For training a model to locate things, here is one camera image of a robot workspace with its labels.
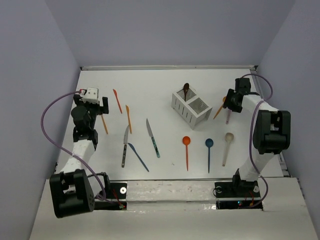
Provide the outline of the steel knife teal handle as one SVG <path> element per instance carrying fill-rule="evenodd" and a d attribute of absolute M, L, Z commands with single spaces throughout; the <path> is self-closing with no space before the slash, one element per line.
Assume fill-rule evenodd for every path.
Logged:
<path fill-rule="evenodd" d="M 156 144 L 156 141 L 155 141 L 155 138 L 154 138 L 154 135 L 153 135 L 153 132 L 152 132 L 152 129 L 151 129 L 151 126 L 150 126 L 148 118 L 146 119 L 146 128 L 147 128 L 148 134 L 149 134 L 149 136 L 151 138 L 154 150 L 156 152 L 156 156 L 158 158 L 160 158 L 161 156 L 160 156 L 160 153 L 159 153 L 159 150 L 158 150 L 158 146 Z"/>

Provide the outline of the steel knife pink handle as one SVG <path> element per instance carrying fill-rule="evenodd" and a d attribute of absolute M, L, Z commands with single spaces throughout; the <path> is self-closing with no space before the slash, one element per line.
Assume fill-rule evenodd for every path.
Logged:
<path fill-rule="evenodd" d="M 231 117 L 231 113 L 232 113 L 232 111 L 231 111 L 231 110 L 228 110 L 228 112 L 227 112 L 227 117 L 226 117 L 226 121 L 225 121 L 225 124 L 226 124 L 226 125 L 229 124 L 230 117 Z"/>

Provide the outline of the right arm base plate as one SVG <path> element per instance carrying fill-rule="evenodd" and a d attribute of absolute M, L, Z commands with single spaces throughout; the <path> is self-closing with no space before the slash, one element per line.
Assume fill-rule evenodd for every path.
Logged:
<path fill-rule="evenodd" d="M 235 186 L 232 181 L 218 181 L 214 183 L 212 193 L 218 210 L 263 209 L 263 204 L 258 204 L 261 194 L 257 181 L 244 186 Z"/>

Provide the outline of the beige plastic spoon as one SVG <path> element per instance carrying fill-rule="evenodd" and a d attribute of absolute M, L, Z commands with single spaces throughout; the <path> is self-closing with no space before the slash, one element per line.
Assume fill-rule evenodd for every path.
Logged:
<path fill-rule="evenodd" d="M 227 159 L 228 159 L 228 153 L 230 150 L 230 145 L 232 141 L 234 140 L 234 135 L 231 132 L 227 132 L 225 134 L 225 148 L 224 148 L 224 153 L 223 153 L 223 160 L 222 160 L 222 166 L 224 167 L 226 165 Z"/>

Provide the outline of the dark brown spoon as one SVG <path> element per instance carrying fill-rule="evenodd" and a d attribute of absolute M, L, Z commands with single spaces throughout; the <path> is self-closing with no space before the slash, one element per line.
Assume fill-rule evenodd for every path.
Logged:
<path fill-rule="evenodd" d="M 186 99 L 187 99 L 187 94 L 188 94 L 189 88 L 190 88 L 189 83 L 185 83 L 183 86 L 184 101 L 186 101 Z"/>

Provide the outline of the red-orange plastic knife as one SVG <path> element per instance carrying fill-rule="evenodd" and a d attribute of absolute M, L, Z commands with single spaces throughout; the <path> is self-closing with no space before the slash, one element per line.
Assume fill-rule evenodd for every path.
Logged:
<path fill-rule="evenodd" d="M 117 93 L 117 91 L 115 89 L 112 89 L 112 90 L 113 90 L 113 93 L 114 93 L 114 96 L 115 96 L 119 111 L 120 111 L 121 114 L 123 114 L 122 106 L 121 106 L 119 98 L 118 98 L 118 93 Z"/>

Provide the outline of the blue plastic spoon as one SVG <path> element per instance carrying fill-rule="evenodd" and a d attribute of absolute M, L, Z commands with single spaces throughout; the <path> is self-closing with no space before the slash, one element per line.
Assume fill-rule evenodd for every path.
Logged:
<path fill-rule="evenodd" d="M 205 141 L 205 145 L 208 149 L 208 154 L 207 154 L 207 171 L 210 173 L 211 169 L 211 148 L 214 145 L 214 141 L 211 138 L 207 138 Z"/>

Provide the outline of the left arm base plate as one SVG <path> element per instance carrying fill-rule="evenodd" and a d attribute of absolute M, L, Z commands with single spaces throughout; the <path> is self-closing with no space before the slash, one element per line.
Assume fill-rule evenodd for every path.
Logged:
<path fill-rule="evenodd" d="M 106 192 L 108 201 L 95 199 L 95 211 L 125 211 L 127 209 L 128 183 L 124 181 L 111 181 L 110 190 Z"/>

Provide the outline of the red-orange plastic spoon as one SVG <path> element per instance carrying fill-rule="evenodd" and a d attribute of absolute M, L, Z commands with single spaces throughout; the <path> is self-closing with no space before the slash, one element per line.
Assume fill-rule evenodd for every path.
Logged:
<path fill-rule="evenodd" d="M 189 149 L 188 146 L 191 143 L 191 139 L 189 136 L 184 136 L 182 138 L 182 143 L 185 145 L 185 162 L 186 162 L 186 170 L 189 170 Z"/>

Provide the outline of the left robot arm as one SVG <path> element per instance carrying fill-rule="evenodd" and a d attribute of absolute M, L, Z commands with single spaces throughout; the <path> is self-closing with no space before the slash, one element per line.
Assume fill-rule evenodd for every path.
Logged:
<path fill-rule="evenodd" d="M 73 119 L 73 149 L 63 149 L 70 155 L 61 172 L 49 178 L 53 209 L 57 218 L 64 218 L 92 212 L 95 199 L 106 200 L 111 191 L 108 175 L 102 178 L 93 171 L 88 162 L 98 145 L 95 122 L 98 115 L 108 114 L 108 99 L 103 104 L 92 91 L 76 92 L 73 96 L 75 107 L 71 110 Z"/>

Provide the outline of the yellow-orange plastic spoon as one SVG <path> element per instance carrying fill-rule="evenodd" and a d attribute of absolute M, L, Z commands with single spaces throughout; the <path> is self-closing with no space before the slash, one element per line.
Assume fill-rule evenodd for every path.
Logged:
<path fill-rule="evenodd" d="M 217 110 L 216 114 L 214 115 L 213 119 L 215 119 L 218 114 L 221 112 L 221 110 L 223 109 L 223 106 L 224 106 L 224 103 L 225 103 L 225 100 L 226 100 L 226 96 L 223 97 L 222 99 L 222 105 L 219 107 L 219 109 Z"/>

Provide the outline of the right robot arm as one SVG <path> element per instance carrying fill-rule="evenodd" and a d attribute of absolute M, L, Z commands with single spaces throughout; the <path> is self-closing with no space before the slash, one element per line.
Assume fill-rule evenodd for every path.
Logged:
<path fill-rule="evenodd" d="M 251 90 L 248 74 L 235 79 L 235 89 L 229 89 L 223 108 L 235 113 L 243 109 L 252 113 L 249 130 L 249 157 L 236 170 L 230 183 L 235 196 L 253 191 L 258 177 L 274 155 L 290 146 L 291 113 L 269 105 Z"/>

